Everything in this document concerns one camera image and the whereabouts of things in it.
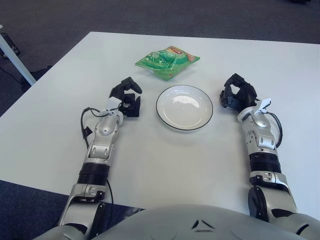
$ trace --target plate rim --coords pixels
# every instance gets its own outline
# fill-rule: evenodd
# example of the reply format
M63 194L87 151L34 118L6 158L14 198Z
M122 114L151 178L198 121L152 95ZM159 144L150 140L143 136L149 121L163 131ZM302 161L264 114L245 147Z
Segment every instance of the plate rim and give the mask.
M199 91L203 92L203 93L208 97L208 99L209 99L209 101L210 101L210 103L211 103L212 113L211 113L211 116L209 117L208 121L207 121L205 124L203 124L202 126L199 126L199 127L197 127L197 128L193 128L193 129L182 129L182 128L178 128L178 127L172 126L172 125L166 123L166 122L162 119L162 117L160 116L160 114L159 114L159 112L158 112L158 107L157 107L157 106L158 106L158 100L159 100L160 96L161 96L165 91L167 91L168 89L171 89L171 88L173 88L173 87L177 87L177 86L188 86L188 87L192 87L192 88L198 89ZM177 129L177 130L181 130L181 131L193 131L193 130L197 130L197 129L202 128L203 126L207 125L208 122L210 122L210 120L211 120L211 118L212 118L212 115L214 114L214 105L212 104L212 101L211 101L210 97L208 96L208 94L206 94L206 93L205 93L204 91L202 91L200 88L198 88L198 87L196 87L196 86L186 85L186 84L178 84L178 85L173 85L173 86L170 86L170 87L166 88L165 90L163 90L163 91L159 94L159 96L157 97L156 102L155 102L155 110L156 110L156 113L158 114L159 118L162 120L162 122L164 122L164 123L165 123L166 125L168 125L169 127L174 128L174 129Z

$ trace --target black device on floor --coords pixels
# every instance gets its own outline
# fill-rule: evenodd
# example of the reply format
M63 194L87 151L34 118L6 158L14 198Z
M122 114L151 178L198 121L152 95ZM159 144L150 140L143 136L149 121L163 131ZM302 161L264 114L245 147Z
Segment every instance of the black device on floor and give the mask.
M11 38L8 36L8 34L5 33L5 32L2 32L2 33L0 33L0 34L1 34L1 36L4 38L4 40L6 41L6 43L10 46L10 48L14 51L14 53L15 53L16 55L19 55L19 54L20 54L19 49L18 49L17 46L14 44L14 42L11 40ZM5 59L8 58L7 55L1 50L1 48L0 48L0 55L1 55L3 58L5 58Z

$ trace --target black cable on floor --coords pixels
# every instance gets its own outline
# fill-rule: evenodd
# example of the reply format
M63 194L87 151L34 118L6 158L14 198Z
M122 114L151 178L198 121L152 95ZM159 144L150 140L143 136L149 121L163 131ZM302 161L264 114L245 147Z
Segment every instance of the black cable on floor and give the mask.
M18 84L21 85L21 82L19 82L15 76L13 76L10 72L7 72L6 70L4 70L1 66L0 66L0 70L2 70L4 73L8 74L10 77L12 77Z

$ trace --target black cable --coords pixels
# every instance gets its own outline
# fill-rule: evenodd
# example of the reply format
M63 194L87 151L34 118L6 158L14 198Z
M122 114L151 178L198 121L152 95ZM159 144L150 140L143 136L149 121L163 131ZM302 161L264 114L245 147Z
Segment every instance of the black cable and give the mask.
M1 66L0 66L0 69L1 69L4 73L6 73L6 74L8 74L10 77L12 77L17 83L19 83L19 84L21 85L21 82L19 82L19 81L15 78L15 76L13 76L10 72L7 72L7 71L4 70Z
M108 184L108 186L109 186L110 195L111 195L111 210L110 210L110 217L109 217L109 220L108 220L108 223L107 223L107 226L106 226L106 229L109 229L109 227L110 227L110 223L111 223L111 220L112 220L113 210L114 210L114 196L113 196L113 194L112 194L111 186L110 186L110 183L109 183L108 179L106 180L106 183L107 183L107 184Z
M86 148L89 148L89 143L88 143L86 131L84 128L83 118L84 118L85 113L88 112L89 110L90 110L90 107L87 107L86 109L84 109L81 113L81 118L80 118L81 132L82 132L82 136L85 141L85 144L86 144Z
M283 130L282 130L281 122L280 122L279 118L274 113L267 111L266 114L271 115L274 118L274 120L276 121L276 124L278 125L280 134L279 134L279 140L275 145L275 147L278 148L282 142L282 137L283 137Z
M100 115L95 115L94 112L93 112L93 110L96 111L96 112L98 112L98 113L100 113L100 111L99 111L98 109L95 109L95 108L90 108L90 111L91 111L92 115L95 116L95 117L97 117L97 118L102 118L102 117L105 117L105 116L109 115L109 113L107 113L107 114L105 114L105 115L101 115L101 116L100 116Z

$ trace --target snack bag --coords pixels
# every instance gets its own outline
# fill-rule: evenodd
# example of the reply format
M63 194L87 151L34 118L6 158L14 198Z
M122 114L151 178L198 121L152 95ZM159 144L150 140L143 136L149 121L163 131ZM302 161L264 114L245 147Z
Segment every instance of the snack bag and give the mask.
M154 75L169 80L199 59L200 57L193 56L175 46L169 46L163 51L151 52L136 62L135 65L151 69Z

